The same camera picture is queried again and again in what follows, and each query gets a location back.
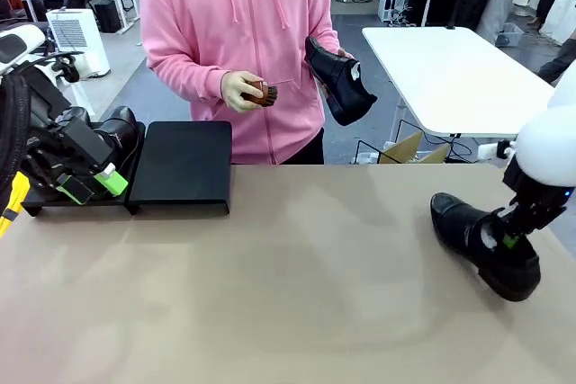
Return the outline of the person's right hand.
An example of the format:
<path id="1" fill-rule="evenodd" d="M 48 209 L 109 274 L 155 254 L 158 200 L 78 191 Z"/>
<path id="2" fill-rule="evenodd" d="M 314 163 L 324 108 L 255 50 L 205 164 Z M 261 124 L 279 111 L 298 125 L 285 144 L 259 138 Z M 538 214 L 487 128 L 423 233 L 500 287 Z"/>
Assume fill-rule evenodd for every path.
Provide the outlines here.
<path id="1" fill-rule="evenodd" d="M 245 100 L 242 94 L 249 94 L 256 98 L 262 98 L 263 93 L 251 85 L 252 82 L 262 82 L 259 76 L 248 71 L 229 71 L 222 76 L 220 82 L 221 97 L 226 105 L 235 112 L 249 112 L 259 110 L 261 106 L 249 100 Z"/>

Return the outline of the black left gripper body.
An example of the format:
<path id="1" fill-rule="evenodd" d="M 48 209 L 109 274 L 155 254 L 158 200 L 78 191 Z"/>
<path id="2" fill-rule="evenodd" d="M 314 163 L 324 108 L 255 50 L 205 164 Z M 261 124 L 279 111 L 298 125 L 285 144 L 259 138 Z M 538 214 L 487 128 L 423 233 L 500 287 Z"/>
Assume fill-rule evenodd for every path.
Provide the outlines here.
<path id="1" fill-rule="evenodd" d="M 31 110 L 24 174 L 36 193 L 56 193 L 61 176 L 70 176 L 93 193 L 108 193 L 96 179 L 115 162 L 115 118 L 92 123 L 87 111 L 71 107 L 53 120 L 43 109 Z"/>

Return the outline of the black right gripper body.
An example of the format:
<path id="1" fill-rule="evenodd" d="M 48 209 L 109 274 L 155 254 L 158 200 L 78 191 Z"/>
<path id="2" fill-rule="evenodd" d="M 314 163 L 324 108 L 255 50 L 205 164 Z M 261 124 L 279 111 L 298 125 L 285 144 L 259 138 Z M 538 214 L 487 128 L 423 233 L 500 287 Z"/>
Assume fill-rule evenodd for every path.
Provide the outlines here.
<path id="1" fill-rule="evenodd" d="M 526 174 L 517 161 L 510 161 L 503 177 L 516 195 L 509 203 L 513 222 L 552 222 L 566 210 L 568 188 L 539 183 Z"/>

